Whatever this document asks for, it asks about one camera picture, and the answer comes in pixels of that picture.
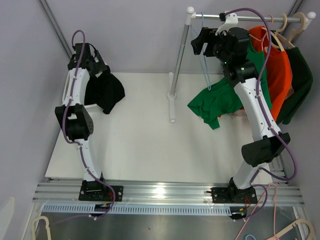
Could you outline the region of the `black t shirt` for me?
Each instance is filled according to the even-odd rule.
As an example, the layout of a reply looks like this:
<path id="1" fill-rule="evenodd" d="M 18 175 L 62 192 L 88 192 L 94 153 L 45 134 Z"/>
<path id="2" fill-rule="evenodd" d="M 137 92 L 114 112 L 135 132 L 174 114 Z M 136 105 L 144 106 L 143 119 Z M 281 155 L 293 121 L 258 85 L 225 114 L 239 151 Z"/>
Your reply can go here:
<path id="1" fill-rule="evenodd" d="M 110 114 L 114 106 L 125 97 L 125 89 L 110 68 L 99 76 L 91 76 L 85 90 L 84 104 L 97 104 L 106 115 Z"/>

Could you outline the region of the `blue wire hanger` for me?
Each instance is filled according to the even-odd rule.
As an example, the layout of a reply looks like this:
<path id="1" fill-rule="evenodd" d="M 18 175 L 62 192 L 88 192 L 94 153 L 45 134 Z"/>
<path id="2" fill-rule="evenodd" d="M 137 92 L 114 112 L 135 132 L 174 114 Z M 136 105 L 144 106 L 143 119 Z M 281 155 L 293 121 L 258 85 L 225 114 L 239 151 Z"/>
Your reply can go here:
<path id="1" fill-rule="evenodd" d="M 204 26 L 204 14 L 201 12 L 201 28 Z M 194 30 L 193 26 L 190 25 L 191 29 L 191 37 L 194 38 L 195 34 L 197 33 L 196 30 Z M 207 65 L 207 60 L 206 57 L 202 54 L 202 57 L 200 57 L 200 54 L 198 55 L 199 63 L 202 69 L 202 73 L 204 76 L 204 80 L 206 82 L 207 89 L 210 91 L 212 89 L 212 84 L 210 81 L 210 76 L 208 73 L 208 65 Z"/>

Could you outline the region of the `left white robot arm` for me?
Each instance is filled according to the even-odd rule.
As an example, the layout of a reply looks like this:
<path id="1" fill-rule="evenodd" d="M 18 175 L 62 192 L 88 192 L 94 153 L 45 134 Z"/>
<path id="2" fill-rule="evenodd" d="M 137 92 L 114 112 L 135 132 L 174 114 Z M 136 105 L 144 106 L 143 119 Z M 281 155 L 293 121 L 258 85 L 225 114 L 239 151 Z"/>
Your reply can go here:
<path id="1" fill-rule="evenodd" d="M 68 64 L 68 74 L 62 97 L 62 105 L 54 110 L 63 137 L 68 144 L 74 145 L 83 170 L 80 195 L 90 194 L 95 200 L 107 197 L 108 188 L 102 169 L 92 147 L 94 121 L 85 107 L 86 87 L 91 76 L 101 72 L 104 62 L 90 43 L 75 44 L 75 54 Z"/>

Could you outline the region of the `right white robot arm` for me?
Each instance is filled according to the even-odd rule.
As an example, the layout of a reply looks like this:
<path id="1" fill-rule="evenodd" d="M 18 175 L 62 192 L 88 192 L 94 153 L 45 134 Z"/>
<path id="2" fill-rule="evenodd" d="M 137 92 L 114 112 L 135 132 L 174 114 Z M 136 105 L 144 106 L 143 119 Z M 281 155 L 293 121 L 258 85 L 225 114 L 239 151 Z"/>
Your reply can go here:
<path id="1" fill-rule="evenodd" d="M 203 27 L 191 41 L 195 55 L 204 50 L 204 56 L 216 57 L 222 63 L 223 74 L 244 107 L 253 138 L 241 147 L 243 162 L 228 186 L 209 191 L 214 203 L 243 204 L 245 199 L 257 203 L 254 179 L 290 142 L 290 135 L 282 133 L 275 123 L 261 90 L 257 68 L 247 58 L 249 43 L 249 32 L 240 27 L 222 32 Z"/>

